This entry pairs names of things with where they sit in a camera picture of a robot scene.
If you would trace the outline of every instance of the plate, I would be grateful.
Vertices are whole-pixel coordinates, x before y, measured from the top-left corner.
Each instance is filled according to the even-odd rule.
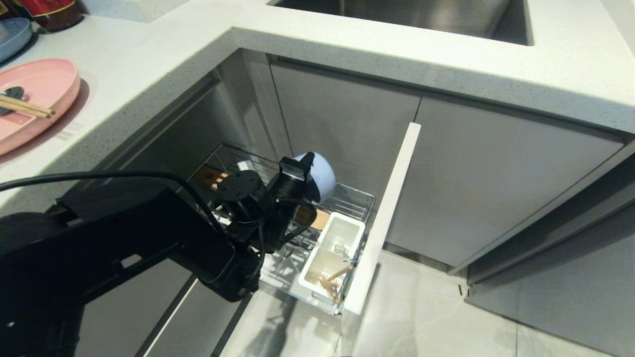
[[[11,111],[0,116],[0,155],[24,145],[69,110],[79,93],[77,67],[61,58],[28,62],[0,72],[0,91],[21,86],[23,100],[55,111],[50,119]]]
[[[18,53],[32,36],[31,21],[27,18],[0,21],[0,62]]]

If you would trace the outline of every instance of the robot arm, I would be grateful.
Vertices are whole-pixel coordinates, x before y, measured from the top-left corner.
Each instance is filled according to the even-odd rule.
[[[72,356],[83,306],[164,259],[192,271],[225,300],[255,292],[264,253],[277,251],[315,219],[306,200],[312,160],[313,153],[300,161],[284,158],[269,187],[252,171],[226,177],[216,202],[232,217],[226,228],[191,186],[165,173],[77,173],[0,184],[3,191],[62,179],[162,177],[179,181],[206,214],[144,179],[68,194],[46,213],[0,218],[0,345],[8,356]],[[300,205],[311,208],[309,222],[286,234]],[[129,264],[131,257],[138,261]]]

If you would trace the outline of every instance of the spoon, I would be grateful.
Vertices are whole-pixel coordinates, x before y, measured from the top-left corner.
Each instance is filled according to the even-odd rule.
[[[22,97],[24,96],[24,88],[20,86],[7,88],[5,91],[0,92],[0,95],[4,95],[5,97],[10,97],[15,99],[22,99]],[[0,115],[5,115],[6,113],[10,111],[11,109],[0,107]]]

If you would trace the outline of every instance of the pink plate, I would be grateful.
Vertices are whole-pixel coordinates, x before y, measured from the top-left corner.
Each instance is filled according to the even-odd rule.
[[[0,72],[0,91],[21,86],[23,100],[50,108],[50,119],[20,111],[0,116],[0,155],[28,142],[60,119],[77,98],[79,73],[69,60],[47,58]]]

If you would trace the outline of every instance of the drawer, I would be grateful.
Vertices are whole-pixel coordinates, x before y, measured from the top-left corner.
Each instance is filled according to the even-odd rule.
[[[408,125],[397,160],[392,168],[390,179],[385,187],[381,204],[376,208],[377,214],[375,214],[372,222],[370,222],[370,217],[375,208],[373,207],[375,198],[371,194],[353,187],[337,184],[333,196],[317,205],[319,210],[328,213],[341,213],[366,224],[362,243],[355,252],[348,254],[352,257],[352,263],[355,268],[346,274],[342,282],[342,288],[339,291],[340,298],[337,304],[333,299],[327,299],[299,282],[300,272],[319,237],[320,231],[317,229],[311,228],[287,243],[280,251],[274,254],[267,254],[261,270],[261,283],[273,286],[331,315],[341,314],[343,310],[361,314],[375,273],[379,253],[384,245],[392,215],[399,199],[399,193],[410,164],[419,130],[419,124],[410,123]],[[275,176],[279,168],[276,161],[250,154],[231,145],[221,145],[196,170],[189,180],[210,208],[214,208],[216,206],[215,191],[205,189],[204,186],[206,185],[201,185],[200,183],[202,182],[209,186],[210,178],[221,173],[231,174],[241,170],[258,172],[266,184]],[[183,198],[190,200],[186,194],[183,195]]]

